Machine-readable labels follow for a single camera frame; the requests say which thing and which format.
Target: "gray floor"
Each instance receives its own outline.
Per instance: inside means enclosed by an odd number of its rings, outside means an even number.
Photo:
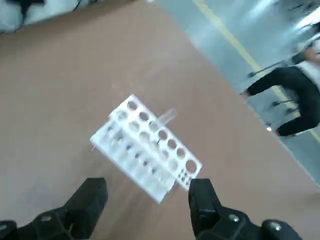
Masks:
[[[199,10],[192,0],[158,0],[186,32],[194,45],[221,72],[223,77],[240,93],[258,78],[248,79],[253,71],[239,51],[226,39]],[[309,37],[309,32],[297,29],[297,13],[272,0],[205,0],[252,58],[262,67],[286,59],[293,46]],[[264,122],[279,126],[294,116],[285,115],[287,106],[269,108],[279,97],[267,90],[252,97],[248,104]],[[312,178],[320,184],[320,142],[310,132],[281,141]]]

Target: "white test tube rack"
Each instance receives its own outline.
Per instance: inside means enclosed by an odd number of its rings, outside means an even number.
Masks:
[[[109,115],[90,139],[100,150],[157,203],[175,182],[186,191],[202,164],[165,126],[175,111],[157,118],[135,96],[129,96]]]

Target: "brown table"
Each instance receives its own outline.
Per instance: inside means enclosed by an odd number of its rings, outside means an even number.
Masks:
[[[194,239],[183,189],[157,205],[91,151],[135,94],[156,114],[177,109],[168,127],[224,205],[319,238],[318,186],[157,5],[96,5],[2,35],[0,76],[0,219],[25,224],[103,176],[109,201],[92,239]]]

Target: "white shirt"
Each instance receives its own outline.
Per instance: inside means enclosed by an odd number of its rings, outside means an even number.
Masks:
[[[319,54],[317,58],[320,58],[320,39],[313,43],[312,48],[317,54]],[[310,61],[303,61],[296,66],[301,69],[301,71],[315,84],[320,86],[320,65]]]

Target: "black pants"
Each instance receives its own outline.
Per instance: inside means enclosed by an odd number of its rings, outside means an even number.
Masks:
[[[300,111],[299,117],[286,122],[278,128],[280,136],[289,136],[313,129],[320,123],[319,89],[297,67],[276,68],[252,84],[247,89],[247,93],[253,96],[275,85],[295,92],[298,96],[297,104]]]

